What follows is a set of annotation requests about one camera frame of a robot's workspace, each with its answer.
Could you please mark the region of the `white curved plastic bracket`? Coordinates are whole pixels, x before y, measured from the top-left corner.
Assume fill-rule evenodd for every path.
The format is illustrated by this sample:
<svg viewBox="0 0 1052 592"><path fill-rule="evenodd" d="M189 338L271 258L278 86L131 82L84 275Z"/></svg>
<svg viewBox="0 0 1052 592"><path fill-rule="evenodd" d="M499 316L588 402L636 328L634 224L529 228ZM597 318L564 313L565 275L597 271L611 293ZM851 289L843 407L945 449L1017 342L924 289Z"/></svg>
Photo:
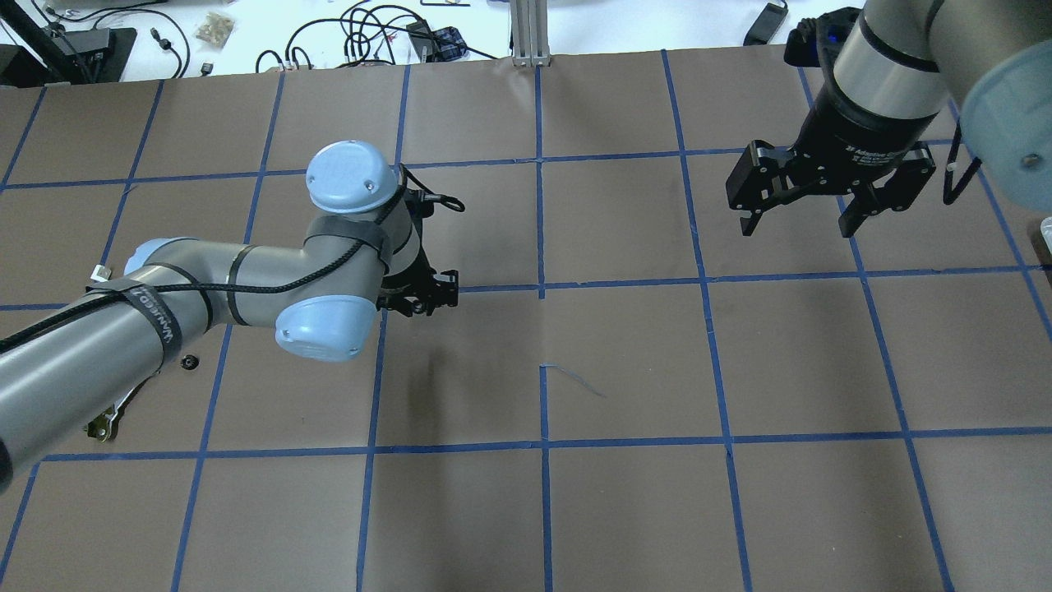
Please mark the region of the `white curved plastic bracket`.
<svg viewBox="0 0 1052 592"><path fill-rule="evenodd" d="M94 266L94 269L89 275L89 284L102 284L103 282L110 281L113 271L110 267L105 265Z"/></svg>

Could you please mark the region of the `aluminium frame post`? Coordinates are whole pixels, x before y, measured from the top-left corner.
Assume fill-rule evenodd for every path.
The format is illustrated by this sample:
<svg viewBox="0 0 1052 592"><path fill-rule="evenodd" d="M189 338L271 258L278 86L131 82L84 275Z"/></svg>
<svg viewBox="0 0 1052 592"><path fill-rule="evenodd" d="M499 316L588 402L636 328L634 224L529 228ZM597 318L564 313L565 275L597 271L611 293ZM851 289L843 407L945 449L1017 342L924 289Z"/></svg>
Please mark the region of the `aluminium frame post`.
<svg viewBox="0 0 1052 592"><path fill-rule="evenodd" d="M548 1L512 0L511 57L515 67L548 67Z"/></svg>

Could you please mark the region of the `green brake shoe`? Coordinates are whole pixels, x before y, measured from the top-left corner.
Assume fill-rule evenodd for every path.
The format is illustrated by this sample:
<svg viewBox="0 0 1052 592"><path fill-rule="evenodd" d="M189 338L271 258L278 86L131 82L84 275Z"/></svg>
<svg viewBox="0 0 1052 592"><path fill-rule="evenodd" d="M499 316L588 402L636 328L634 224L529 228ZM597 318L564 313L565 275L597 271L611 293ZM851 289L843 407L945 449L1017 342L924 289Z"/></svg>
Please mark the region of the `green brake shoe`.
<svg viewBox="0 0 1052 592"><path fill-rule="evenodd" d="M92 419L82 428L84 434L98 442L109 442L116 438L119 432L120 421L123 419L125 412L127 412L128 405L146 383L147 380L143 380L139 385L132 387L127 393L113 402L101 414Z"/></svg>

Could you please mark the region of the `black power adapter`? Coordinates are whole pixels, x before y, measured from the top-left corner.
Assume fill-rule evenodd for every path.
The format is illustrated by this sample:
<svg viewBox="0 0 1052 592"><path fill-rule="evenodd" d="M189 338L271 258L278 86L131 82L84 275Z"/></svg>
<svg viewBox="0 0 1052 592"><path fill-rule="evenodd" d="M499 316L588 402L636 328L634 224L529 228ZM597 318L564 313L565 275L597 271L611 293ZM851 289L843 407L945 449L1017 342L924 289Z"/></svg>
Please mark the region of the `black power adapter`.
<svg viewBox="0 0 1052 592"><path fill-rule="evenodd" d="M744 34L743 46L770 44L789 14L787 1L767 1L763 11Z"/></svg>

